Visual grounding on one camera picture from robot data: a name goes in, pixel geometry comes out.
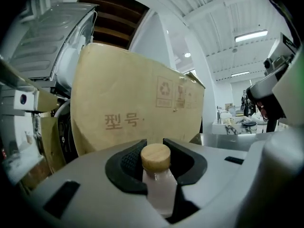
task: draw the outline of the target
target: black slot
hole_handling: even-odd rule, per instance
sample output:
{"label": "black slot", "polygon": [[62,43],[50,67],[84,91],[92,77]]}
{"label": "black slot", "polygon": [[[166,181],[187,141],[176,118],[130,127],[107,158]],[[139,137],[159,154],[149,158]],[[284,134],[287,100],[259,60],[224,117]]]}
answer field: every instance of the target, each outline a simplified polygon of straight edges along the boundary
{"label": "black slot", "polygon": [[66,181],[43,206],[43,209],[60,219],[79,186],[80,184],[75,181]]}
{"label": "black slot", "polygon": [[172,216],[166,218],[166,220],[169,223],[174,224],[189,217],[197,211],[199,211],[199,207],[186,200],[181,190],[181,185],[177,185],[173,213]]}
{"label": "black slot", "polygon": [[239,164],[239,165],[243,164],[243,162],[244,162],[243,159],[239,159],[239,158],[232,157],[232,156],[226,157],[225,160],[228,161],[228,162]]}

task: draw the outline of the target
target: ceiling beam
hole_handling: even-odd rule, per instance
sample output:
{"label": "ceiling beam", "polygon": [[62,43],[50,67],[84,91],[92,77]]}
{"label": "ceiling beam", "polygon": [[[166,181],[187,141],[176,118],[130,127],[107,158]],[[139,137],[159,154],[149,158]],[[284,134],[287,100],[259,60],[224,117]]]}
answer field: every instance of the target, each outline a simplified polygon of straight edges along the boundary
{"label": "ceiling beam", "polygon": [[207,14],[218,10],[225,8],[226,6],[229,6],[231,4],[243,2],[243,1],[250,1],[250,0],[213,0],[197,9],[194,11],[190,12],[189,14],[184,16],[184,19],[188,23],[194,23],[197,20],[202,19],[204,16]]}
{"label": "ceiling beam", "polygon": [[250,42],[248,44],[243,44],[234,48],[230,48],[230,49],[225,49],[223,51],[211,54],[211,55],[206,55],[206,59],[207,60],[213,60],[213,59],[224,59],[228,56],[232,55],[232,50],[233,49],[237,49],[236,53],[239,53],[241,51],[249,51],[252,50],[254,48],[258,47],[269,47],[269,50],[267,51],[267,53],[270,51],[270,48],[272,47],[274,41],[276,40],[276,38],[270,38],[267,40],[262,40],[262,41],[256,41],[256,42]]}
{"label": "ceiling beam", "polygon": [[109,28],[99,27],[99,26],[94,26],[94,32],[108,34],[108,35],[111,35],[111,36],[119,37],[119,38],[124,39],[124,40],[129,40],[130,39],[130,36],[128,36],[124,33],[121,33],[121,32],[118,32],[116,30],[112,30],[112,29],[109,29]]}
{"label": "ceiling beam", "polygon": [[234,41],[234,38],[233,38],[234,25],[233,25],[232,12],[231,12],[231,8],[229,6],[227,6],[227,5],[226,5],[226,13],[227,13],[227,16],[228,16],[229,28],[230,28],[230,32],[231,32],[231,37],[230,37],[231,45],[235,45],[235,41]]}
{"label": "ceiling beam", "polygon": [[249,74],[240,75],[236,77],[227,77],[226,79],[216,80],[216,83],[224,83],[224,82],[234,83],[234,82],[250,80],[252,78],[258,78],[258,77],[265,77],[264,70],[257,70],[255,72],[251,72]]}
{"label": "ceiling beam", "polygon": [[93,42],[94,42],[94,43],[106,44],[106,45],[110,45],[110,46],[113,46],[113,47],[118,47],[118,48],[125,49],[125,48],[122,47],[122,46],[115,45],[115,44],[112,44],[112,43],[109,43],[109,42],[105,42],[105,41],[101,41],[101,40],[93,40]]}
{"label": "ceiling beam", "polygon": [[102,7],[112,6],[113,8],[124,11],[125,13],[130,13],[130,14],[135,14],[137,16],[141,16],[140,12],[135,11],[135,10],[130,9],[130,8],[127,8],[124,5],[117,4],[117,3],[112,2],[112,1],[106,1],[106,0],[79,0],[79,2],[88,2],[88,3],[98,4]]}
{"label": "ceiling beam", "polygon": [[256,62],[252,62],[252,63],[246,63],[246,64],[242,64],[242,65],[236,65],[230,68],[225,68],[223,70],[220,71],[213,71],[214,74],[221,74],[221,73],[227,73],[230,71],[237,71],[237,70],[243,70],[244,68],[251,68],[251,67],[256,67],[255,64],[260,68],[264,68],[264,64],[263,64],[263,60],[260,61],[256,61]]}
{"label": "ceiling beam", "polygon": [[103,13],[103,12],[97,12],[97,16],[100,17],[100,18],[105,18],[105,19],[111,19],[111,20],[114,20],[116,22],[120,22],[120,23],[123,23],[123,24],[126,24],[132,28],[136,28],[136,24],[126,20],[126,19],[123,19],[121,17],[118,17],[116,15],[113,15],[113,14],[108,14],[108,13]]}

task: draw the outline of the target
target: cardboard box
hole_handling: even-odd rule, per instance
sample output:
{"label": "cardboard box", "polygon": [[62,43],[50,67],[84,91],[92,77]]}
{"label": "cardboard box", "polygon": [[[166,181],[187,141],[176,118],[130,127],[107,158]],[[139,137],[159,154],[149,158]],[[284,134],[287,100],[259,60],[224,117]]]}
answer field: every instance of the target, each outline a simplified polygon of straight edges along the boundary
{"label": "cardboard box", "polygon": [[71,96],[79,155],[139,139],[190,141],[200,130],[204,86],[139,54],[104,44],[82,49]]}
{"label": "cardboard box", "polygon": [[47,160],[44,158],[34,166],[22,179],[21,183],[27,194],[33,191],[42,181],[51,176],[52,172]]}

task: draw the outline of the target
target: white machine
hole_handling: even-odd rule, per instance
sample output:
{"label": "white machine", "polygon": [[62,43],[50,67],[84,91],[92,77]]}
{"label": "white machine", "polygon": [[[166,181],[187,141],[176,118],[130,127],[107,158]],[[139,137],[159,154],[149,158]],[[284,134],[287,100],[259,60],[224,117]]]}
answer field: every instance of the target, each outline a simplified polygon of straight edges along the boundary
{"label": "white machine", "polygon": [[246,91],[248,98],[258,105],[259,110],[264,108],[267,112],[267,132],[275,130],[278,119],[286,118],[273,93],[273,88],[290,67],[296,51],[297,48],[292,41],[281,33],[280,38],[272,46],[268,58],[264,61],[265,78],[250,86]]}
{"label": "white machine", "polygon": [[[41,161],[40,152],[45,145],[64,149],[73,141],[70,118],[58,119],[58,124],[64,126],[61,128],[57,126],[57,118],[63,107],[68,106],[81,48],[93,40],[95,7],[75,2],[60,3],[47,10],[33,21],[17,46],[9,62],[13,68],[3,64],[6,70],[1,74],[2,79],[10,78],[14,82],[5,81],[0,90],[2,154],[13,184]],[[20,83],[22,78],[30,79],[26,86]],[[66,132],[55,133],[53,142],[48,143],[43,135],[49,135],[53,127],[64,128]],[[77,156],[73,149],[64,155],[62,164],[65,159],[70,161]]]}
{"label": "white machine", "polygon": [[[291,68],[303,67],[303,53],[301,48]],[[0,68],[1,75],[17,74],[8,65]],[[42,93],[29,80],[5,78],[1,81],[8,86],[33,90],[37,97]],[[47,95],[44,102],[54,103],[53,95]],[[303,132],[303,127],[297,126],[274,133],[267,140],[254,142],[249,152],[164,139],[178,183],[173,215],[167,219],[150,205],[141,182],[140,151],[146,140],[81,156],[44,180],[27,199],[55,227],[269,225],[264,214],[280,208],[285,189],[297,185],[295,180],[302,175]]]}

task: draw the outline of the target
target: wire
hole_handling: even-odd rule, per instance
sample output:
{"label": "wire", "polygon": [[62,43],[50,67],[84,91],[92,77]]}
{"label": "wire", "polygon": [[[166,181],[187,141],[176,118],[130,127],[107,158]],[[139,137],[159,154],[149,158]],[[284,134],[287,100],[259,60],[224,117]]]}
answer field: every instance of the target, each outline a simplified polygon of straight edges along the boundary
{"label": "wire", "polygon": [[65,109],[65,107],[70,104],[70,100],[67,100],[66,102],[64,102],[60,107],[59,109],[56,111],[54,117],[59,117],[62,113],[62,111]]}
{"label": "wire", "polygon": [[97,16],[98,16],[98,14],[97,14],[96,11],[94,11],[94,13],[96,14],[96,17],[95,17],[95,20],[94,20],[94,23],[93,23],[93,28],[94,28],[94,26],[95,26],[95,22],[96,22],[96,19],[97,19]]}

